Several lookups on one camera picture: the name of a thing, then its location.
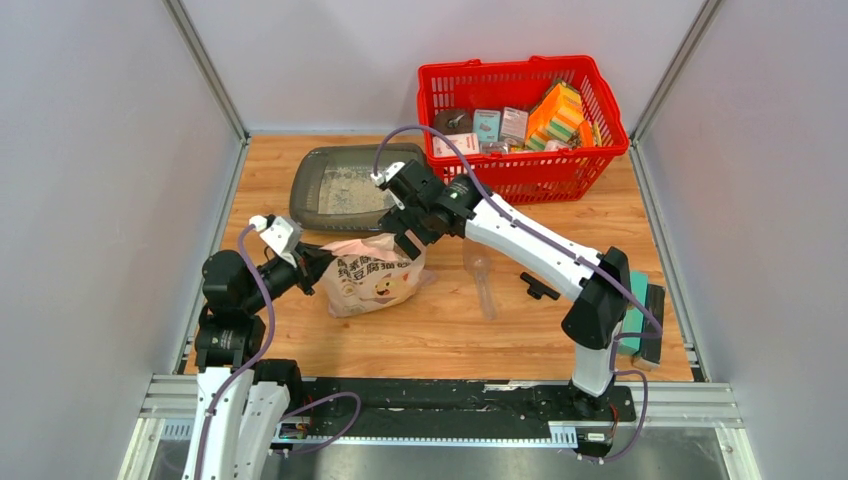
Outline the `clear plastic scoop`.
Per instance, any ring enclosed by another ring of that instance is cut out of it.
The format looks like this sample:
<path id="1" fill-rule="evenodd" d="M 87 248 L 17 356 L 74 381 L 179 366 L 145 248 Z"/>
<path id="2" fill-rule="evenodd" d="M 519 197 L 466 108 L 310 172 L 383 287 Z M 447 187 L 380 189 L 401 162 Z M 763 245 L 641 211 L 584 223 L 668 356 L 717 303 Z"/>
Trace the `clear plastic scoop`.
<path id="1" fill-rule="evenodd" d="M 462 244 L 462 254 L 464 269 L 475 283 L 483 318 L 494 320 L 497 310 L 489 282 L 491 258 L 488 250 L 480 243 L 465 239 Z"/>

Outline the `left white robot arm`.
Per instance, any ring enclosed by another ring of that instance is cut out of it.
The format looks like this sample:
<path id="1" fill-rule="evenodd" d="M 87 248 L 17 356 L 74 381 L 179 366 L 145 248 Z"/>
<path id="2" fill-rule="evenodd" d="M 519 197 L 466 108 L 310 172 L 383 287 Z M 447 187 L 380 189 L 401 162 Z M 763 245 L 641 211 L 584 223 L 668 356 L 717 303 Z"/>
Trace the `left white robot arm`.
<path id="1" fill-rule="evenodd" d="M 258 359 L 267 337 L 259 313 L 271 299 L 297 288 L 306 295 L 335 257 L 300 243 L 293 263 L 273 256 L 253 277 L 234 250 L 209 257 L 202 267 L 205 304 L 194 341 L 196 411 L 185 479 L 256 479 L 283 415 L 304 405 L 306 390 L 294 360 Z"/>

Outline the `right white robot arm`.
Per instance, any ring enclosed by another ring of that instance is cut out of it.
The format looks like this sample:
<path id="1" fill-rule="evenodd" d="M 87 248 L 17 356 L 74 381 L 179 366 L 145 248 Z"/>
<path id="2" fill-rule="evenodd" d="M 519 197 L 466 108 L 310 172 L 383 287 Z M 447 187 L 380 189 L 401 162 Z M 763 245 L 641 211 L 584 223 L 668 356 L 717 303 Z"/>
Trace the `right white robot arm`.
<path id="1" fill-rule="evenodd" d="M 629 303 L 626 255 L 574 243 L 526 217 L 474 176 L 444 182 L 415 161 L 375 170 L 371 180 L 394 206 L 379 221 L 412 259 L 445 235 L 498 251 L 571 300 L 561 322 L 575 343 L 570 404 L 579 416 L 598 417 L 610 405 L 613 340 Z"/>

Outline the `pink cat litter bag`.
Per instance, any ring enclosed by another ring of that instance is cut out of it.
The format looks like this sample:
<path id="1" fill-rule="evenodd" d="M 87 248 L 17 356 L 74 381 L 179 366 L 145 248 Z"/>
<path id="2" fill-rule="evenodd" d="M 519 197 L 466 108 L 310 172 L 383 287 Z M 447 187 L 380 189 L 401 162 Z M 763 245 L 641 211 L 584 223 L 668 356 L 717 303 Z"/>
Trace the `pink cat litter bag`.
<path id="1" fill-rule="evenodd" d="M 323 248 L 334 259 L 319 285 L 327 294 L 329 314 L 336 318 L 398 305 L 436 279 L 425 268 L 426 253 L 410 259 L 390 233 L 336 241 Z"/>

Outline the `black bag clip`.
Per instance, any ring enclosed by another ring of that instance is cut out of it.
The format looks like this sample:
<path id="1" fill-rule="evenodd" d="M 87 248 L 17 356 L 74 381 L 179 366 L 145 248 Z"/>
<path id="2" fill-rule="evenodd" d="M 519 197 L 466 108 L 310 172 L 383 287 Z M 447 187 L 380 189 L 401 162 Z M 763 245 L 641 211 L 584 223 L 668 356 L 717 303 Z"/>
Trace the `black bag clip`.
<path id="1" fill-rule="evenodd" d="M 557 301 L 561 294 L 534 277 L 529 272 L 522 272 L 519 278 L 527 284 L 526 293 L 536 300 L 541 300 L 543 297 L 548 297 L 553 301 Z"/>

